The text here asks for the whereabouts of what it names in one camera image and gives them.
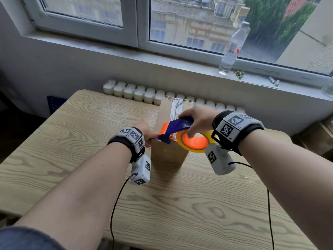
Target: yellow tape roll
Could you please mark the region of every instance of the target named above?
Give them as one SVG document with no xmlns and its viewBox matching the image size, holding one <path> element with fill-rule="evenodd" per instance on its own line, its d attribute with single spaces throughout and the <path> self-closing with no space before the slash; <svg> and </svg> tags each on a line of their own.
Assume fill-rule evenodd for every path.
<svg viewBox="0 0 333 250">
<path fill-rule="evenodd" d="M 176 139 L 177 142 L 183 147 L 184 149 L 194 152 L 194 153 L 204 153 L 205 148 L 210 143 L 215 143 L 215 140 L 211 138 L 211 134 L 213 131 L 208 132 L 201 132 L 200 134 L 203 137 L 197 137 L 194 136 L 192 139 L 190 139 L 187 136 L 187 130 L 177 132 Z"/>
</svg>

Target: cable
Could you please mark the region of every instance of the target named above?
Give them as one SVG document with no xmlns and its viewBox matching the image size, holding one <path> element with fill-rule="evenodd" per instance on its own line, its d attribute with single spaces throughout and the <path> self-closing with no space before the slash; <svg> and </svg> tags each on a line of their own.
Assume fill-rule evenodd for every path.
<svg viewBox="0 0 333 250">
<path fill-rule="evenodd" d="M 110 232 L 111 232 L 111 235 L 112 235 L 112 248 L 111 248 L 111 250 L 113 250 L 113 247 L 114 247 L 114 236 L 113 236 L 113 232 L 112 232 L 112 219 L 113 219 L 114 210 L 115 210 L 115 208 L 116 208 L 116 205 L 117 205 L 118 199 L 119 199 L 119 197 L 120 197 L 120 194 L 122 193 L 123 188 L 125 187 L 125 184 L 126 184 L 126 183 L 128 182 L 128 180 L 129 180 L 132 176 L 134 176 L 134 175 L 138 175 L 138 174 L 137 174 L 137 173 L 131 174 L 131 176 L 127 178 L 127 180 L 124 182 L 122 188 L 121 188 L 120 191 L 119 191 L 119 195 L 118 195 L 118 197 L 117 197 L 116 202 L 114 203 L 114 207 L 113 207 L 112 214 L 111 214 L 111 220 L 110 220 Z"/>
<path fill-rule="evenodd" d="M 245 164 L 245 163 L 242 163 L 242 162 L 229 162 L 228 165 L 231 165 L 231 164 L 241 164 L 241 165 L 245 165 L 249 168 L 252 168 L 250 165 L 248 164 Z M 269 218 L 269 229 L 271 231 L 271 237 L 272 237 L 272 247 L 273 247 L 273 250 L 275 250 L 275 247 L 274 247 L 274 238 L 273 238 L 273 230 L 272 230 L 272 220 L 271 220 L 271 217 L 270 217 L 270 203 L 269 203 L 269 190 L 267 189 L 267 203 L 268 203 L 268 218 Z"/>
</svg>

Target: person's left hand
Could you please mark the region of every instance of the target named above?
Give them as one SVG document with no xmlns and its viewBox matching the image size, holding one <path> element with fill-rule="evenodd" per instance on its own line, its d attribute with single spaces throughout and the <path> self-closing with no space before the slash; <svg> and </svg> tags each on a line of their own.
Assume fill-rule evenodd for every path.
<svg viewBox="0 0 333 250">
<path fill-rule="evenodd" d="M 135 124 L 134 127 L 138 128 L 144 135 L 145 147 L 150 147 L 151 140 L 157 138 L 159 135 L 158 132 L 153 132 L 145 121 Z"/>
</svg>

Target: hand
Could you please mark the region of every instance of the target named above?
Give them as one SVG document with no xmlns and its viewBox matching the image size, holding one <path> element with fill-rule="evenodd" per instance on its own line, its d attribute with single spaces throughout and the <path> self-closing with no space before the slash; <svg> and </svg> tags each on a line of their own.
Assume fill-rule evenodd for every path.
<svg viewBox="0 0 333 250">
<path fill-rule="evenodd" d="M 138 128 L 144 135 L 145 147 L 150 147 L 151 140 L 159 135 L 158 132 L 153 132 L 145 121 L 135 124 L 134 127 Z"/>
<path fill-rule="evenodd" d="M 187 131 L 187 135 L 191 139 L 198 132 L 213 130 L 213 120 L 219 113 L 220 111 L 211 109 L 207 106 L 194 106 L 193 108 L 180 113 L 178 118 L 193 116 L 194 123 Z"/>
</svg>

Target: window sill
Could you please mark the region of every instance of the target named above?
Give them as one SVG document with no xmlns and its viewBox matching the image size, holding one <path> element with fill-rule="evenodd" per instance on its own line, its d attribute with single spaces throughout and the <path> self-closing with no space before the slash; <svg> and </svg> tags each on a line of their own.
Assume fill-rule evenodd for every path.
<svg viewBox="0 0 333 250">
<path fill-rule="evenodd" d="M 278 87 L 274 84 L 271 84 L 268 80 L 268 77 L 263 75 L 257 75 L 252 73 L 245 73 L 242 79 L 238 79 L 234 72 L 229 72 L 226 75 L 221 75 L 217 71 L 217 67 L 212 67 L 204 64 L 199 64 L 195 62 L 190 62 L 181 59 L 175 59 L 171 57 L 165 57 L 153 53 L 147 53 L 140 50 L 132 50 L 127 48 L 122 48 L 118 46 L 110 46 L 101 43 L 96 43 L 92 41 L 85 41 L 81 39 L 75 39 L 71 37 L 55 35 L 51 33 L 34 31 L 31 32 L 25 37 L 47 41 L 54 44 L 65 45 L 69 47 L 75 47 L 84 49 L 87 51 L 94 51 L 102 54 L 114 55 L 122 58 L 128 58 L 132 60 L 147 62 L 155 65 L 181 69 L 189 72 L 194 72 L 198 74 L 214 76 L 221 78 L 221 81 L 235 81 L 238 83 L 247 83 L 253 86 L 262 86 L 274 90 L 280 90 L 284 92 L 290 92 L 293 94 L 304 95 L 309 97 L 314 97 L 322 100 L 333 101 L 332 98 L 323 95 L 320 91 L 320 88 L 305 86 L 297 83 L 290 83 L 285 81 L 280 81 Z"/>
</svg>

